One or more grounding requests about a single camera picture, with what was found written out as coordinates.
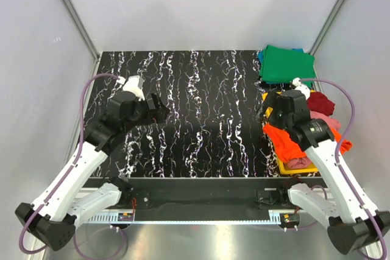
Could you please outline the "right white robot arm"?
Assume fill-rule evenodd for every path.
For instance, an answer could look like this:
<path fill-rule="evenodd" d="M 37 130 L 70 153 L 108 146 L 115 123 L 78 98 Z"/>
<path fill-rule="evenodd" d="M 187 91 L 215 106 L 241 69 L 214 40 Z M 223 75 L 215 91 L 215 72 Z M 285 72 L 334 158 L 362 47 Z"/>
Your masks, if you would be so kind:
<path fill-rule="evenodd" d="M 337 150 L 338 140 L 330 127 L 322 119 L 311 118 L 301 91 L 266 93 L 257 115 L 287 132 L 314 163 L 333 196 L 329 202 L 307 184 L 296 183 L 277 193 L 280 207 L 304 209 L 327 230 L 331 243 L 343 255 L 383 240 L 389 231 L 389 212 L 380 211 L 362 190 Z"/>

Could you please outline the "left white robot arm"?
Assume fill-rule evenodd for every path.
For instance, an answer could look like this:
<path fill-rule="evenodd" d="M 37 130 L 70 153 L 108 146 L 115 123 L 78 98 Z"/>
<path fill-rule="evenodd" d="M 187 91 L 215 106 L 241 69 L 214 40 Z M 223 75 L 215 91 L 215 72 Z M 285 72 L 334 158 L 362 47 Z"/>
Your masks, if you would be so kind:
<path fill-rule="evenodd" d="M 124 142 L 131 129 L 164 123 L 168 114 L 169 109 L 155 93 L 146 99 L 133 91 L 115 94 L 104 113 L 88 125 L 74 155 L 49 187 L 32 203 L 18 205 L 15 215 L 23 225 L 22 232 L 58 251 L 90 217 L 110 206 L 128 207 L 132 200 L 131 185 L 119 178 L 104 183 L 84 199 L 76 200 L 75 196 L 93 171 Z"/>

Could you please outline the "orange t shirt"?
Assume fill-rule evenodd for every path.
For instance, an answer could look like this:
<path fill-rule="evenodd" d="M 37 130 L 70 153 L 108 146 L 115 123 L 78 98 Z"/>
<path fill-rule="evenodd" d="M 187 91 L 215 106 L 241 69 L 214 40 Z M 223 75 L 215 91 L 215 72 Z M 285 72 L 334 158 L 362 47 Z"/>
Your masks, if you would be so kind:
<path fill-rule="evenodd" d="M 339 142 L 342 138 L 341 134 L 335 128 L 330 127 L 330 129 L 334 134 L 336 141 Z M 283 163 L 288 163 L 292 159 L 307 157 L 306 154 L 301 151 L 299 145 L 291 140 L 289 134 L 286 131 L 280 130 L 267 123 L 263 127 L 263 132 L 267 134 L 273 142 L 276 155 Z M 345 139 L 342 142 L 340 152 L 344 154 L 352 147 L 352 142 Z"/>

